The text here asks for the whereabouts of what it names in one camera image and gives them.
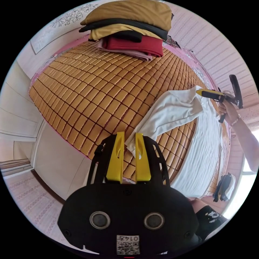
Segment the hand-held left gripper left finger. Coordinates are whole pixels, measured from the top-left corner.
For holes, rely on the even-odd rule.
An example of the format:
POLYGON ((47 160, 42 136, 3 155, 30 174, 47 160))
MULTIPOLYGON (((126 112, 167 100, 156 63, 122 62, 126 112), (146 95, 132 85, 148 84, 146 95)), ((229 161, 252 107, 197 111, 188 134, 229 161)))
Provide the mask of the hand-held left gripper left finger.
POLYGON ((117 132, 112 137, 115 140, 113 141, 106 179, 108 181, 122 181, 125 133, 123 131, 117 132))

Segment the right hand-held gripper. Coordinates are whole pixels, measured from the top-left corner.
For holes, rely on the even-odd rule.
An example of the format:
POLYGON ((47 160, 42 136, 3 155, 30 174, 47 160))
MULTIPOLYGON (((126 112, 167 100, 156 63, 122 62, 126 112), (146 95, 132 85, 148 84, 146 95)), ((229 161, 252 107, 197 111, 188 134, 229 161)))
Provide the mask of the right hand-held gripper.
POLYGON ((234 89, 234 95, 209 89, 199 89, 196 93, 202 97, 212 99, 221 104, 226 101, 228 103, 235 104, 238 108, 243 108, 243 100, 240 89, 234 89))

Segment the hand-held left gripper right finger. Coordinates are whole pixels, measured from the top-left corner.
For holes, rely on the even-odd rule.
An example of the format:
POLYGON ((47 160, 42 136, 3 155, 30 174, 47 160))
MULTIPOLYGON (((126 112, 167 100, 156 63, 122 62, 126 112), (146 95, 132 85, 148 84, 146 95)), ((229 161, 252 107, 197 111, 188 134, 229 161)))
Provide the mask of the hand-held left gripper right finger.
POLYGON ((150 181, 151 172, 142 133, 135 134, 136 181, 150 181))

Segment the person's right hand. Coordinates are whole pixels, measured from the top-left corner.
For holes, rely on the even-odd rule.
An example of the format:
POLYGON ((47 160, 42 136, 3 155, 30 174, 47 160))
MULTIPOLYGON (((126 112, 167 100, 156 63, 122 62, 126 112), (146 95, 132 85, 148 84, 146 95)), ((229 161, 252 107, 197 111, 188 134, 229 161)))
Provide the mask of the person's right hand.
POLYGON ((219 114, 225 115, 225 120, 230 126, 233 126, 240 119, 234 105, 226 100, 219 104, 219 114))

